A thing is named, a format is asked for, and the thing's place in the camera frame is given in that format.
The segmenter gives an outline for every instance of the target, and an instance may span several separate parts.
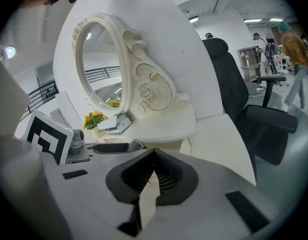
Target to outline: blue jeans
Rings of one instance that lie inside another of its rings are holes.
[[[285,98],[285,104],[290,106],[298,92],[300,98],[300,106],[303,108],[305,106],[304,103],[304,88],[303,88],[303,78],[308,75],[308,68],[304,65],[298,65],[297,72],[294,75],[293,86],[289,90],[288,95]]]

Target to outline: oval mirror frame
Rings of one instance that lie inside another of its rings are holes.
[[[104,100],[101,100],[98,97],[98,95],[88,83],[88,79],[85,73],[83,64],[83,47],[90,25],[95,23],[101,24],[108,31],[117,51],[122,77],[122,99],[118,108],[113,108],[107,105]],[[96,13],[79,22],[73,33],[72,49],[80,82],[92,105],[96,109],[99,109],[99,111],[101,111],[107,117],[112,117],[113,115],[127,112],[132,101],[133,82],[130,54],[123,39],[123,33],[125,30],[126,28],[118,19],[106,14]]]

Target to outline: ceiling light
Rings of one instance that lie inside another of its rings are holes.
[[[196,21],[198,21],[198,16],[189,18],[189,22],[190,22],[190,23],[193,23],[193,22],[196,22]]]
[[[5,49],[6,53],[7,53],[7,57],[9,59],[11,59],[13,56],[15,56],[16,54],[16,49],[15,47],[13,47],[12,45],[8,46],[6,49]]]
[[[115,94],[116,94],[117,92],[119,92],[121,89],[122,89],[122,87],[120,87],[117,91],[115,91]]]
[[[282,18],[271,18],[269,21],[270,22],[282,22],[283,19]]]
[[[244,20],[244,22],[245,23],[248,23],[248,22],[260,22],[262,19],[260,18],[260,19],[254,19],[254,20],[252,20],[252,19],[246,19],[246,20]]]

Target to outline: ornate mirror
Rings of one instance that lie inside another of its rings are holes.
[[[73,53],[83,88],[106,116],[124,113],[130,106],[131,66],[124,30],[117,19],[95,14],[78,23],[73,34]]]

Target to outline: flower bouquet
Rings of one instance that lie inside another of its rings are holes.
[[[99,130],[97,124],[104,120],[107,120],[107,118],[103,115],[103,113],[98,111],[90,112],[88,116],[85,116],[83,130],[89,130],[93,138],[98,140],[105,134],[105,131]]]
[[[111,100],[107,104],[108,104],[108,106],[111,106],[113,108],[119,108],[120,101],[119,100],[117,100],[117,101]]]

